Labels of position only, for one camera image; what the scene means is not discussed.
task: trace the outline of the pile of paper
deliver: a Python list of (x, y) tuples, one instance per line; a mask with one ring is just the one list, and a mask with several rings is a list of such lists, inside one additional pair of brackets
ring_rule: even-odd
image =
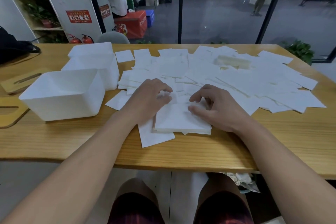
[(205, 101), (189, 102), (190, 96), (205, 84), (229, 91), (249, 115), (258, 108), (271, 113), (325, 108), (310, 92), (317, 81), (285, 65), (292, 61), (289, 57), (266, 51), (258, 57), (238, 54), (227, 46), (199, 46), (194, 54), (187, 49), (159, 53), (160, 57), (152, 57), (148, 49), (135, 50), (135, 66), (124, 71), (118, 82), (123, 90), (106, 104), (120, 110), (146, 79), (159, 78), (172, 87), (172, 101), (153, 120), (138, 125), (143, 147), (171, 140), (175, 138), (173, 132), (211, 134), (211, 125), (187, 109), (189, 105), (206, 107)]

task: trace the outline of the dark gray floor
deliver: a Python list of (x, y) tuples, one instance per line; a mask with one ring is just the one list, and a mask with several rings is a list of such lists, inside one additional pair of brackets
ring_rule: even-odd
[[(264, 20), (251, 16), (249, 0), (183, 0), (182, 43), (254, 44)], [(314, 58), (328, 56), (336, 46), (336, 6), (326, 2), (279, 0), (263, 44), (279, 44), (299, 39), (311, 44)], [(265, 15), (268, 6), (261, 13)], [(179, 0), (161, 4), (155, 11), (153, 27), (145, 39), (155, 43), (177, 43)]]

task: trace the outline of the wooden table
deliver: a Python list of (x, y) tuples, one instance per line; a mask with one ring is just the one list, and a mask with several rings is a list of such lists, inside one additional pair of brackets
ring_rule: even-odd
[[(229, 45), (239, 53), (257, 55), (262, 50), (293, 57), (277, 45)], [(40, 44), (42, 54), (22, 63), (0, 68), (0, 80), (41, 67), (60, 70), (68, 61), (72, 44)], [(114, 51), (149, 48), (152, 56), (165, 48), (187, 48), (194, 53), (196, 44), (114, 44)], [(119, 63), (120, 75), (134, 61)], [(285, 146), (325, 178), (336, 179), (336, 84), (301, 60), (294, 58), (290, 67), (319, 83), (314, 95), (327, 108), (307, 108), (304, 114), (286, 111), (271, 114), (258, 109), (253, 117), (266, 126)], [(104, 104), (119, 90), (107, 91), (95, 117), (43, 122), (29, 111), (10, 128), (0, 129), (0, 159), (62, 161), (88, 140), (115, 112)], [(0, 95), (6, 95), (0, 89)], [(254, 172), (257, 170), (249, 151), (236, 136), (212, 130), (212, 135), (175, 133), (176, 139), (141, 148), (135, 127), (118, 155), (116, 167), (133, 169), (170, 169), (192, 171)]]

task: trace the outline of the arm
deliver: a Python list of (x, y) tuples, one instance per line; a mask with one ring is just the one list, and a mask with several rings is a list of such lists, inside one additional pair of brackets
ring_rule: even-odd
[(126, 105), (71, 154), (1, 223), (83, 223), (97, 201), (119, 150), (133, 127), (153, 117), (171, 97), (158, 79), (146, 80)]
[(189, 111), (242, 139), (287, 224), (335, 223), (336, 190), (330, 184), (251, 118), (228, 91), (205, 85), (190, 101), (202, 97), (211, 110), (190, 106)]

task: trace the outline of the white plastic bin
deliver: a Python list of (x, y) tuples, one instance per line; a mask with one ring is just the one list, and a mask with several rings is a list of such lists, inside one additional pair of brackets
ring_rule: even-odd
[(97, 69), (42, 74), (20, 96), (42, 120), (95, 116), (105, 95)]
[(74, 46), (69, 52), (70, 58), (75, 56), (87, 55), (87, 54), (113, 54), (112, 44), (98, 43), (98, 44), (80, 44)]
[(73, 57), (67, 64), (65, 64), (61, 71), (89, 68), (96, 68), (99, 70), (105, 90), (115, 90), (117, 88), (119, 69), (114, 53)]

